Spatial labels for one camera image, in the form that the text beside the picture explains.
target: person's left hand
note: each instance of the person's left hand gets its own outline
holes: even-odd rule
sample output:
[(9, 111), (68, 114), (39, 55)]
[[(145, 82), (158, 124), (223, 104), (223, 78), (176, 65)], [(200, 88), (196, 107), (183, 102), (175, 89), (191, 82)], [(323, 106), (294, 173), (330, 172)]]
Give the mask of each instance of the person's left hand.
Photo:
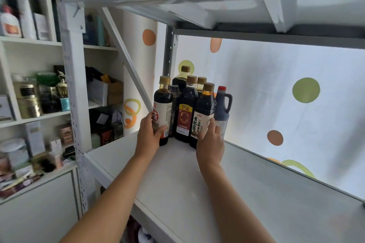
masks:
[(137, 146), (134, 155), (136, 157), (144, 157), (151, 160), (159, 148), (160, 137), (166, 128), (166, 126), (163, 126), (153, 133), (152, 112), (150, 112), (140, 121)]

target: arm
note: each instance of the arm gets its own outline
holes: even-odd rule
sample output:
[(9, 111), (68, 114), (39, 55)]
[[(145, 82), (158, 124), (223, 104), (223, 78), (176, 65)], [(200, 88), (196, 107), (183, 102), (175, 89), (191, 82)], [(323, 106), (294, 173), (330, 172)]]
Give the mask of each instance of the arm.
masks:
[(221, 129), (210, 121), (199, 135), (196, 158), (207, 183), (214, 214), (224, 243), (275, 243), (270, 233), (241, 199), (219, 165), (224, 153)]
[(159, 147), (159, 138), (166, 127), (155, 134), (152, 114), (140, 123), (134, 156), (115, 178), (98, 202), (66, 234), (60, 243), (118, 243), (137, 194), (139, 183)]

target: plastic bottle with handle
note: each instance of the plastic bottle with handle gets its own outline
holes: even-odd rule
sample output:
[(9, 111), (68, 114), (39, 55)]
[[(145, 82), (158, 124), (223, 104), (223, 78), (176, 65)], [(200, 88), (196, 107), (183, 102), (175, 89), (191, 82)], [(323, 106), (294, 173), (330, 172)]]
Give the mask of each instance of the plastic bottle with handle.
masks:
[[(218, 87), (217, 96), (215, 100), (217, 102), (217, 106), (215, 107), (214, 120), (215, 125), (221, 127), (221, 138), (224, 138), (227, 122), (229, 118), (229, 112), (231, 110), (233, 97), (231, 94), (226, 93), (226, 87), (220, 85)], [(225, 98), (228, 98), (228, 108), (225, 105)]]

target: cabinet door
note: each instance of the cabinet door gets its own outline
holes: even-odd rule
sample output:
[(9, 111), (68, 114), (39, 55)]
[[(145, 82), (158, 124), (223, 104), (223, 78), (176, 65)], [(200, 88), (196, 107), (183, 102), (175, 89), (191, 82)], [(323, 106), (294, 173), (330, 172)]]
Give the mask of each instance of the cabinet door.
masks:
[(0, 205), (0, 242), (57, 243), (77, 221), (68, 172)]

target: forearm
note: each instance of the forearm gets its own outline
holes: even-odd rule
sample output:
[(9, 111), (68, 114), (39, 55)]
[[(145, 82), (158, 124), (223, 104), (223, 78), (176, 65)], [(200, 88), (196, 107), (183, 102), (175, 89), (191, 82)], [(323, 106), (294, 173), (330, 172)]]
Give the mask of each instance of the forearm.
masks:
[(220, 166), (202, 171), (224, 243), (275, 243)]
[(132, 157), (95, 206), (85, 213), (61, 243), (119, 242), (149, 160)]

